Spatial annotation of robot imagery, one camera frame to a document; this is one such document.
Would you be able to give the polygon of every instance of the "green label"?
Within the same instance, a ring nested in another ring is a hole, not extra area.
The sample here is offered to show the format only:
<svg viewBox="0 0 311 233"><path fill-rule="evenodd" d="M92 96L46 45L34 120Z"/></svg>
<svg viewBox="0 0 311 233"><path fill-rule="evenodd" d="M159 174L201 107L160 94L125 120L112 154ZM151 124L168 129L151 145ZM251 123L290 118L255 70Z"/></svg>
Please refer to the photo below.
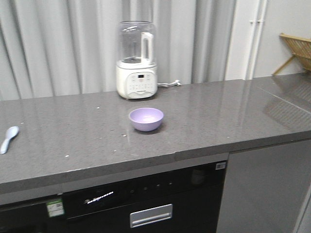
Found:
<svg viewBox="0 0 311 233"><path fill-rule="evenodd" d="M63 201L61 199L49 201L46 204L49 217L55 217L65 213Z"/></svg>

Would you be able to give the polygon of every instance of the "gray cabinet door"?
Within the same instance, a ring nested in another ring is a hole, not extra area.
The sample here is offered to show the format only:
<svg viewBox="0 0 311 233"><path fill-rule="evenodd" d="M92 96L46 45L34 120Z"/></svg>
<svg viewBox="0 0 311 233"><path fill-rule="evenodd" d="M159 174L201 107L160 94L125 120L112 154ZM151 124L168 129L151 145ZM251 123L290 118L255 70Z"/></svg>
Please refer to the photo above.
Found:
<svg viewBox="0 0 311 233"><path fill-rule="evenodd" d="M229 154L217 233L292 233L310 182L311 141Z"/></svg>

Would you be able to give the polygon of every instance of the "blender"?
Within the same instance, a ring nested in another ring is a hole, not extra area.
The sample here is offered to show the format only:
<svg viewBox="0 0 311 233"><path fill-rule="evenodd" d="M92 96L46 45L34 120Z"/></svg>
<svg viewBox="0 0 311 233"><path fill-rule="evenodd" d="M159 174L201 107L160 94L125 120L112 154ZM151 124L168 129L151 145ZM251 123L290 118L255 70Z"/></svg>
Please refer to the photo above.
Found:
<svg viewBox="0 0 311 233"><path fill-rule="evenodd" d="M157 91L155 27L147 21L119 24L116 64L117 91L125 99L140 99Z"/></svg>

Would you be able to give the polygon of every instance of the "dish rack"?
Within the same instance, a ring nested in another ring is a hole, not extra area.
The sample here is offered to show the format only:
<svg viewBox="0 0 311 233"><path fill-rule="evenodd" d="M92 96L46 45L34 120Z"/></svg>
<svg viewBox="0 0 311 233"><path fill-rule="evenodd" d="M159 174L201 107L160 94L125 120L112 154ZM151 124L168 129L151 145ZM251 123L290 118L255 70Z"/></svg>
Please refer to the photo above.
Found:
<svg viewBox="0 0 311 233"><path fill-rule="evenodd" d="M295 57L299 60L305 70L311 71L311 39L286 35L283 33L280 34L280 37L290 48L293 55L280 68L278 68L273 75L279 73Z"/></svg>

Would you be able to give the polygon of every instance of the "blender handle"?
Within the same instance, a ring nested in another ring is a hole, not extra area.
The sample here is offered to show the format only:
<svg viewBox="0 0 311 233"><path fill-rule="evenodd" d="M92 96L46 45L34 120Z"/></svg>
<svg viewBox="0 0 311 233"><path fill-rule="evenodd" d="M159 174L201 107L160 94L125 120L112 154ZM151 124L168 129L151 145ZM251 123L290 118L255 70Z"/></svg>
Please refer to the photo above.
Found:
<svg viewBox="0 0 311 233"><path fill-rule="evenodd" d="M148 58L145 48L145 40L148 42ZM154 60L154 35L151 33L141 33L141 62L150 65Z"/></svg>

